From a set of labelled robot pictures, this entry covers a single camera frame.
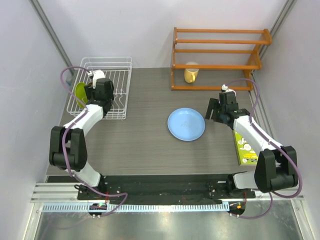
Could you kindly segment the lime green plate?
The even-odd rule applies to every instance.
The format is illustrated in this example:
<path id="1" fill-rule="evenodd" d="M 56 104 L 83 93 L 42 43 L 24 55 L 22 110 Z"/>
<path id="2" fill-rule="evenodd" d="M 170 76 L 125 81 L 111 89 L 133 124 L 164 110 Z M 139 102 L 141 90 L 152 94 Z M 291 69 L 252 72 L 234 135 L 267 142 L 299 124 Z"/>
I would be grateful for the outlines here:
<path id="1" fill-rule="evenodd" d="M 84 82 L 79 82 L 74 90 L 74 94 L 77 97 L 76 102 L 80 108 L 84 108 L 88 102 L 87 94 L 85 91 L 86 84 Z"/>

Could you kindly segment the light blue plate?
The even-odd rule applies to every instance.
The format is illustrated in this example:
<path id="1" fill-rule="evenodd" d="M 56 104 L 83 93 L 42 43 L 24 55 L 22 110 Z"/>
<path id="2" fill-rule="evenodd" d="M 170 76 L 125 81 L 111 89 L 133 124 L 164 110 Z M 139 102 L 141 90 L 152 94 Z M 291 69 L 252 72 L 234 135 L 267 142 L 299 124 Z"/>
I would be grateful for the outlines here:
<path id="1" fill-rule="evenodd" d="M 195 109 L 178 108 L 167 119 L 169 132 L 178 140 L 191 142 L 199 139 L 206 129 L 204 117 Z"/>

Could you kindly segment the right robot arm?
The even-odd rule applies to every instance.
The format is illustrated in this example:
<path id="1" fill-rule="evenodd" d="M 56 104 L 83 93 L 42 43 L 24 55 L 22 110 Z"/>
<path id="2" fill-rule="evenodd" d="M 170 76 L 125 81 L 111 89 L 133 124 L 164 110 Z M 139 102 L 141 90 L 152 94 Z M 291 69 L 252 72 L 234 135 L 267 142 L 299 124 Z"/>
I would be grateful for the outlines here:
<path id="1" fill-rule="evenodd" d="M 294 198 L 302 191 L 303 181 L 298 169 L 297 152 L 292 146 L 284 146 L 270 137 L 254 121 L 250 112 L 239 108 L 233 91 L 222 91 L 219 98 L 211 98 L 205 119 L 225 124 L 240 134 L 258 156 L 254 171 L 232 173 L 228 176 L 226 193 L 233 198 L 244 189 L 258 189 L 262 193 L 297 187 Z"/>

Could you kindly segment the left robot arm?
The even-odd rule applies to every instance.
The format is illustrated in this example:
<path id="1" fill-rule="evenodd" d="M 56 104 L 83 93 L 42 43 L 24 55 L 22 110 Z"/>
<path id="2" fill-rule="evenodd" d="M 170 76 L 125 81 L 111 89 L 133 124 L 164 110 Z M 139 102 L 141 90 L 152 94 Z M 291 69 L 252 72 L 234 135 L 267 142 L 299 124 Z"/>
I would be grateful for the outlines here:
<path id="1" fill-rule="evenodd" d="M 50 133 L 49 163 L 67 171 L 89 186 L 89 194 L 100 200 L 107 192 L 104 177 L 88 162 L 85 136 L 110 111 L 114 101 L 114 84 L 108 78 L 84 87 L 88 102 L 83 111 L 64 126 L 55 126 Z"/>

